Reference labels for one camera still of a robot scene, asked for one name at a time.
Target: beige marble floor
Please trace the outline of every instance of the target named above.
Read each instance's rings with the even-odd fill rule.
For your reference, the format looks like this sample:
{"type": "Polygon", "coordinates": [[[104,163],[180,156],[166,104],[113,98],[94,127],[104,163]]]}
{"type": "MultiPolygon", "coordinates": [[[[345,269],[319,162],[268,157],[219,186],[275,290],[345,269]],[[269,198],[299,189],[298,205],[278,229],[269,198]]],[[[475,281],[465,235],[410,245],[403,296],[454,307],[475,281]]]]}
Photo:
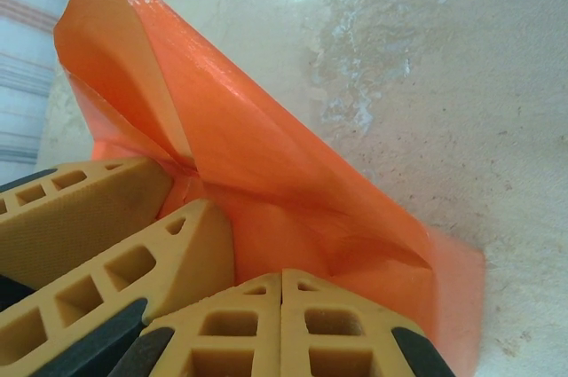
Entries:
{"type": "MultiPolygon", "coordinates": [[[[480,376],[568,370],[568,0],[166,0],[488,260],[480,376]]],[[[59,72],[39,166],[89,156],[59,72]]]]}

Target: dark gray rubber strip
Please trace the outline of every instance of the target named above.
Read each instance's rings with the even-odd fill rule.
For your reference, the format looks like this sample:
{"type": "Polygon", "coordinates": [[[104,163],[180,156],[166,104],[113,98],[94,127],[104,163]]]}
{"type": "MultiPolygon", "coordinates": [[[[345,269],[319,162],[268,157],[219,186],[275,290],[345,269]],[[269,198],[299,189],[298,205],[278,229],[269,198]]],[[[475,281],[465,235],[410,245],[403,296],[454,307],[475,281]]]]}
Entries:
{"type": "Polygon", "coordinates": [[[0,312],[28,297],[34,290],[4,275],[0,275],[0,312]]]}
{"type": "Polygon", "coordinates": [[[426,337],[400,326],[392,329],[392,335],[416,377],[455,377],[426,337]]]}
{"type": "Polygon", "coordinates": [[[174,335],[163,327],[138,337],[108,377],[148,377],[174,335]]]}
{"type": "Polygon", "coordinates": [[[28,176],[24,176],[24,177],[17,179],[17,180],[12,180],[11,182],[8,182],[5,185],[0,185],[0,192],[10,191],[13,188],[17,188],[18,186],[26,184],[27,182],[31,182],[32,180],[36,180],[36,179],[39,179],[41,177],[50,175],[51,173],[55,173],[56,171],[57,171],[57,169],[46,169],[46,170],[38,171],[37,173],[34,173],[33,175],[28,175],[28,176]]]}
{"type": "Polygon", "coordinates": [[[147,304],[147,299],[131,303],[31,375],[34,377],[109,375],[144,329],[142,315],[147,304]]]}

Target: orange stripe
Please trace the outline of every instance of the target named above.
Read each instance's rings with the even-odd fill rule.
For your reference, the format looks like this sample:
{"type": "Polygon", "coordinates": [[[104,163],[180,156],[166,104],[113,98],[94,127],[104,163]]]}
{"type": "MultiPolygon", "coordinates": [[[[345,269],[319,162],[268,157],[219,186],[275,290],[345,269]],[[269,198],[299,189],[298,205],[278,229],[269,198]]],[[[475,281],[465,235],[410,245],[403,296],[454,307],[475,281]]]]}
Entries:
{"type": "Polygon", "coordinates": [[[0,2],[0,13],[8,19],[16,20],[46,33],[51,33],[58,20],[49,13],[42,12],[17,0],[2,0],[0,2]]]}

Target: foam block hole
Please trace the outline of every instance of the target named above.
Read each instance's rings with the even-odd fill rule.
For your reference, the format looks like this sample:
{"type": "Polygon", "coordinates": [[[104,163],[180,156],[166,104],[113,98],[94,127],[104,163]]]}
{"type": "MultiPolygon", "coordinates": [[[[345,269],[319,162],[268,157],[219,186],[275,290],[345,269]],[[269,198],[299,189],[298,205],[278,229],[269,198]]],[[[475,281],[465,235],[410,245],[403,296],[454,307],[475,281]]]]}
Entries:
{"type": "Polygon", "coordinates": [[[363,334],[357,316],[347,310],[309,309],[305,312],[304,318],[310,334],[363,334]]]}
{"type": "Polygon", "coordinates": [[[185,217],[180,217],[178,220],[173,221],[171,224],[166,226],[166,230],[171,235],[178,235],[185,224],[185,217]]]}
{"type": "Polygon", "coordinates": [[[87,175],[81,170],[72,171],[70,173],[66,173],[65,175],[61,175],[58,177],[54,177],[51,181],[55,185],[55,188],[60,191],[62,189],[66,189],[69,186],[77,185],[79,182],[82,182],[87,178],[87,175]]]}
{"type": "Polygon", "coordinates": [[[45,191],[43,190],[41,185],[32,186],[25,191],[21,191],[16,193],[16,198],[18,199],[18,203],[23,206],[24,204],[28,204],[29,202],[34,202],[35,200],[39,200],[45,196],[45,191]]]}
{"type": "Polygon", "coordinates": [[[258,315],[241,310],[222,310],[210,313],[201,326],[200,335],[252,336],[256,335],[258,315]]]}
{"type": "Polygon", "coordinates": [[[310,348],[313,377],[381,377],[373,352],[310,348]]]}
{"type": "Polygon", "coordinates": [[[250,377],[254,356],[254,350],[196,349],[191,353],[185,375],[188,377],[250,377]]]}
{"type": "Polygon", "coordinates": [[[55,303],[63,325],[70,326],[103,304],[103,299],[89,276],[56,295],[55,303]]]}
{"type": "Polygon", "coordinates": [[[265,295],[266,294],[266,287],[260,286],[250,289],[245,293],[245,295],[265,295]]]}
{"type": "Polygon", "coordinates": [[[0,329],[0,366],[13,364],[47,342],[39,309],[34,309],[0,329]]]}
{"type": "Polygon", "coordinates": [[[119,167],[122,167],[122,163],[121,162],[115,162],[113,164],[107,164],[105,166],[105,169],[114,170],[114,169],[118,169],[119,167]]]}
{"type": "Polygon", "coordinates": [[[109,278],[118,291],[138,281],[156,265],[156,259],[144,246],[134,247],[105,265],[109,278]]]}
{"type": "Polygon", "coordinates": [[[300,291],[318,291],[317,288],[306,284],[305,282],[298,282],[298,290],[300,291]]]}

